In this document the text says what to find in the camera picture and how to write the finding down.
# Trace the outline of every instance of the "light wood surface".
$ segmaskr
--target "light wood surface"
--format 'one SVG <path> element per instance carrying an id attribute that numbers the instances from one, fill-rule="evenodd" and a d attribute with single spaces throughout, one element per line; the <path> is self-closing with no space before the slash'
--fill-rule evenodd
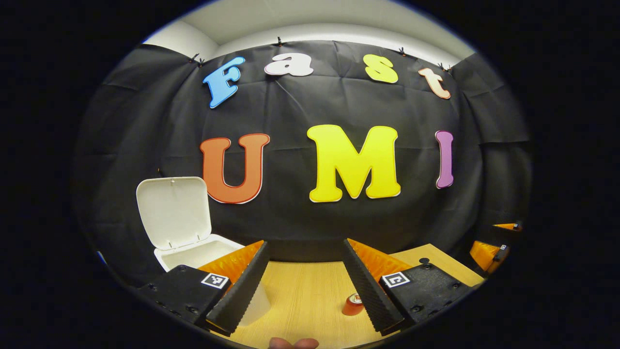
<path id="1" fill-rule="evenodd" d="M 468 286 L 484 281 L 478 274 L 430 244 L 393 253 L 392 256 L 411 266 L 421 264 L 421 258 L 428 258 L 431 263 Z M 341 261 L 270 261 L 261 283 L 271 309 L 254 323 L 238 327 L 230 337 L 220 337 L 258 349 L 266 349 L 271 337 L 284 338 L 291 343 L 302 338 L 315 338 L 319 341 L 318 349 L 342 349 L 390 336 L 382 337 L 374 331 L 366 310 L 354 316 L 342 314 L 345 300 L 355 293 L 355 288 Z"/>

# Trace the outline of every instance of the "white plastic box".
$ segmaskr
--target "white plastic box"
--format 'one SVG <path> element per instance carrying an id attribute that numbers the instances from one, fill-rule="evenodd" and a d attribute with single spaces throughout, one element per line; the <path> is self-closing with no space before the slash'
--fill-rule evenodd
<path id="1" fill-rule="evenodd" d="M 206 184 L 200 177 L 146 179 L 136 188 L 136 198 L 155 257 L 166 272 L 181 264 L 199 268 L 244 247 L 211 233 Z M 259 284 L 239 325 L 253 323 L 269 308 Z"/>

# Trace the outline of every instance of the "black fabric backdrop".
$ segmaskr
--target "black fabric backdrop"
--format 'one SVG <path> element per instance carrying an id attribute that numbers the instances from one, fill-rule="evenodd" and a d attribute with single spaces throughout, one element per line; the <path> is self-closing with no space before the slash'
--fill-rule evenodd
<path id="1" fill-rule="evenodd" d="M 312 57 L 309 76 L 269 76 L 272 57 L 300 52 Z M 392 61 L 395 84 L 371 80 L 366 54 Z M 241 78 L 235 95 L 215 109 L 203 78 L 233 59 Z M 417 72 L 431 68 L 452 97 L 430 91 Z M 359 151 L 369 129 L 385 125 L 399 133 L 396 176 L 401 194 L 358 199 L 343 189 L 339 202 L 314 203 L 316 145 L 308 128 L 335 124 Z M 434 134 L 454 135 L 454 184 L 437 189 L 439 151 Z M 529 135 L 508 87 L 478 54 L 451 75 L 415 57 L 347 42 L 289 42 L 214 58 L 202 67 L 171 50 L 141 45 L 111 72 L 84 116 L 72 175 L 80 224 L 106 262 L 128 283 L 140 286 L 163 273 L 142 225 L 135 190 L 144 179 L 202 177 L 202 141 L 226 137 L 224 177 L 244 178 L 239 137 L 265 133 L 260 194 L 241 205 L 209 199 L 213 233 L 243 245 L 266 239 L 272 259 L 340 260 L 345 237 L 386 253 L 432 243 L 445 252 L 470 247 L 489 224 L 522 220 L 531 182 Z M 370 183 L 367 178 L 364 188 Z"/>

